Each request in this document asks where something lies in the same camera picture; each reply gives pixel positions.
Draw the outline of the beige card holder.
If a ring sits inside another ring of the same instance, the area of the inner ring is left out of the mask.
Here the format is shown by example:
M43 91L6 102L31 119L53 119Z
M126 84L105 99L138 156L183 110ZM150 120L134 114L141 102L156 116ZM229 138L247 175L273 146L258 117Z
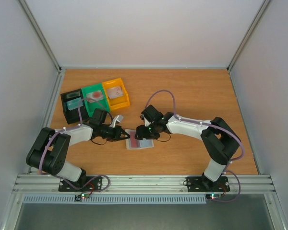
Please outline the beige card holder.
M126 139L126 148L128 150L141 150L141 149L148 149L148 148L153 148L154 147L154 142L152 139L143 139L139 140L140 142L140 147L139 148L130 148L130 139Z

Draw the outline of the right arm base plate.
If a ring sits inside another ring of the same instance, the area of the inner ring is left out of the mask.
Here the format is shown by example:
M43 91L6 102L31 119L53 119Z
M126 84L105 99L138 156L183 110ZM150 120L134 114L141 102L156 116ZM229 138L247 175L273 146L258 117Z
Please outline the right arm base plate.
M203 176L188 176L183 185L188 192L229 192L230 186L228 178L221 176L216 182L205 179Z

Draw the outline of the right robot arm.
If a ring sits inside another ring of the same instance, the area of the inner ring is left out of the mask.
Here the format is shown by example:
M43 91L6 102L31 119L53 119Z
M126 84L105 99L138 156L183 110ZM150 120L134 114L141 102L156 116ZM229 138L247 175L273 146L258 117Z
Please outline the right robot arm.
M198 186L211 191L219 185L219 178L225 172L238 148L242 155L245 148L240 138L220 117L213 120L185 118L175 113L162 114L152 105L145 108L140 118L143 125L136 128L135 139L158 139L161 133L181 134L201 140L211 158L199 179Z

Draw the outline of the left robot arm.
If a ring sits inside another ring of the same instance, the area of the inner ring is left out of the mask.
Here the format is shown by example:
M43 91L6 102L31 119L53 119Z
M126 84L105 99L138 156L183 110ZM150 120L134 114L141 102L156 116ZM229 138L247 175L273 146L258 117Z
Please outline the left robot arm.
M88 183L86 172L66 161L68 148L96 137L107 142L129 139L130 135L117 124L123 120L123 116L112 117L111 123L105 124L108 114L108 111L97 108L85 124L61 130L49 127L41 129L26 157L27 165L38 169L39 173L66 180L76 191L85 189Z

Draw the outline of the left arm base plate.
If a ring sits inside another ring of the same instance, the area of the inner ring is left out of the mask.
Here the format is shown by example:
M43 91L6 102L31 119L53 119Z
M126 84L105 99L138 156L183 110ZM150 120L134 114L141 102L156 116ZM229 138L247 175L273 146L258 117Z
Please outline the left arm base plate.
M103 185L102 176L87 176L83 182L72 182L66 179L60 181L59 192L89 192L100 191Z

